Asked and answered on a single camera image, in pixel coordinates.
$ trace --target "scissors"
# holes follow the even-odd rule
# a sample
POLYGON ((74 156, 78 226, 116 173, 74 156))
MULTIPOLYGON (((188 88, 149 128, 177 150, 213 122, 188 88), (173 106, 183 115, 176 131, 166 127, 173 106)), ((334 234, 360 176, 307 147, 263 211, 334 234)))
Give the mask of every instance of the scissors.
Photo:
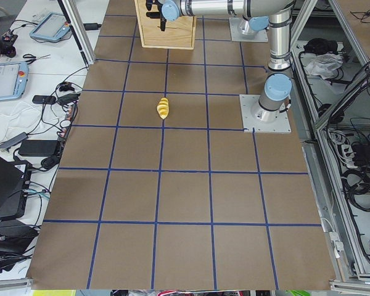
POLYGON ((23 55, 23 58, 24 59, 28 59, 26 60, 25 62, 30 65, 32 63, 34 63, 35 61, 37 60, 41 60, 41 59, 50 59, 51 58, 51 55, 50 54, 47 54, 47 55, 43 55, 42 57, 37 57, 33 54, 24 54, 23 55))

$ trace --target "metal mounting plate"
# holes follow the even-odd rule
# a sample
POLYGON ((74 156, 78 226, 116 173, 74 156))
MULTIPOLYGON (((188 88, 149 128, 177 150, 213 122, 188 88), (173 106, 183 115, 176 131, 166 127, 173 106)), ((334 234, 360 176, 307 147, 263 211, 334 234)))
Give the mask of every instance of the metal mounting plate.
POLYGON ((289 134, 291 132, 289 120, 286 112, 280 113, 276 121, 272 123, 263 123, 254 118, 251 114, 251 106, 259 100, 260 95, 256 94, 241 94, 240 106, 242 116, 242 126, 244 132, 252 133, 279 133, 289 134))
POLYGON ((232 36, 232 41, 238 42, 268 42, 266 30, 259 31, 254 36, 245 36, 240 34, 239 30, 237 29, 239 23, 241 22, 240 17, 231 17, 229 18, 230 23, 230 33, 232 36))

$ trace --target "black laptop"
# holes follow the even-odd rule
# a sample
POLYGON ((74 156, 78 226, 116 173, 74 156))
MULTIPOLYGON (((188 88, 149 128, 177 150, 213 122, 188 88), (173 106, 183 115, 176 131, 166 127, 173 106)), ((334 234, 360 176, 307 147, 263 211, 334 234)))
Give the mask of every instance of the black laptop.
POLYGON ((28 162, 7 162, 0 157, 0 220, 23 216, 30 172, 28 162))

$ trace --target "white plastic bag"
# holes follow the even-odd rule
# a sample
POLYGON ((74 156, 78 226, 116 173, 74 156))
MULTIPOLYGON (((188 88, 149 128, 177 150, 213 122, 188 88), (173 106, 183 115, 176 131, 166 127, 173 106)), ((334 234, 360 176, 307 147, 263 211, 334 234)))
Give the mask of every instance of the white plastic bag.
POLYGON ((337 75, 336 69, 343 64, 343 57, 338 54, 317 55, 304 70, 308 75, 320 76, 322 79, 333 78, 337 75))

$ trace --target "white table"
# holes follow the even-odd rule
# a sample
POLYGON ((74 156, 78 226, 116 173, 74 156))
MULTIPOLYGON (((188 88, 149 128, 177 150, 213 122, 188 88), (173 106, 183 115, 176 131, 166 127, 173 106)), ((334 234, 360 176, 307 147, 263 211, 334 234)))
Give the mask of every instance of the white table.
MULTIPOLYGON (((97 22, 102 23, 105 11, 107 9, 109 0, 76 0, 78 10, 80 12, 81 18, 84 22, 97 22)), ((53 12, 60 12, 59 5, 56 1, 51 0, 28 0, 22 11, 18 15, 18 19, 22 20, 32 20, 32 16, 40 13, 43 9, 47 9, 53 12)), ((19 27, 21 22, 17 22, 13 25, 12 28, 19 27)), ((32 30, 32 27, 25 27, 18 29, 15 33, 18 34, 18 40, 16 40, 14 46, 17 50, 17 55, 13 59, 7 57, 2 57, 0 63, 10 62, 10 61, 19 61, 23 60, 22 56, 24 54, 33 54, 35 56, 44 56, 46 54, 51 55, 51 59, 46 60, 37 60, 29 67, 29 76, 28 83, 25 88, 25 92, 20 99, 14 101, 4 101, 0 102, 0 114, 11 114, 14 109, 28 109, 22 113, 22 118, 24 120, 29 120, 32 122, 38 121, 39 116, 41 115, 41 105, 36 105, 32 103, 32 98, 36 94, 49 95, 55 89, 55 86, 63 81, 67 75, 77 71, 80 68, 84 67, 83 59, 79 53, 79 50, 75 44, 74 37, 71 37, 69 40, 62 41, 60 43, 37 43, 29 37, 29 32, 32 30)), ((97 43, 97 38, 99 36, 99 31, 89 31, 88 37, 90 42, 95 47, 97 43)), ((83 85, 86 78, 87 71, 83 70, 78 72, 76 75, 73 75, 68 81, 74 82, 80 86, 83 85)), ((53 106, 53 111, 57 116, 55 116, 50 107, 46 107, 44 113, 44 120, 50 123, 55 124, 57 118, 59 120, 63 119, 64 112, 61 107, 58 105, 53 106)), ((8 138, 15 136, 22 131, 30 132, 35 125, 32 125, 31 128, 13 128, 8 131, 8 138)), ((40 123, 38 128, 35 130, 35 133, 45 131, 49 128, 48 125, 40 123)), ((57 139, 56 129, 50 129, 48 132, 30 136, 30 139, 57 139)), ((12 161, 12 151, 19 147, 19 145, 11 148, 9 152, 0 151, 0 156, 7 161, 12 161)), ((43 157, 28 157, 23 158, 28 160, 30 163, 38 166, 43 157)), ((51 179, 54 177, 56 168, 51 169, 48 172, 34 172, 31 175, 31 180, 37 183, 40 183, 44 186, 49 185, 51 179)), ((39 190, 40 188, 35 185, 30 186, 31 189, 39 190)), ((43 198, 43 206, 41 210, 41 215, 39 221, 37 222, 40 225, 43 221, 43 217, 46 211, 48 200, 43 198)), ((25 224, 35 224, 38 217, 40 208, 40 199, 38 196, 30 197, 27 200, 27 205, 25 209, 25 214, 23 217, 18 220, 25 224)), ((33 240, 32 245, 36 244, 36 239, 33 240)), ((24 261, 22 263, 17 263, 10 271, 3 271, 0 274, 1 280, 10 280, 10 279, 21 279, 25 278, 27 269, 29 267, 30 260, 24 261)))
MULTIPOLYGON (((109 0, 77 0, 76 4, 84 23, 102 23, 108 2, 109 0)), ((33 16, 44 9, 50 12, 62 13, 57 1, 28 0, 17 19, 31 22, 33 16)), ((24 23, 16 22, 12 28, 17 28, 22 24, 24 23)), ((24 60, 22 58, 24 54, 33 54, 37 57, 50 54, 50 59, 38 60, 31 64, 30 73, 68 75, 84 67, 83 59, 73 36, 69 40, 58 43, 38 43, 29 37, 32 29, 33 27, 27 26, 15 30, 14 33, 18 35, 18 40, 14 44, 17 55, 13 59, 2 57, 0 62, 24 60)), ((95 48, 99 31, 87 31, 87 35, 92 47, 95 48)), ((77 75, 86 75, 86 70, 78 72, 77 75)))

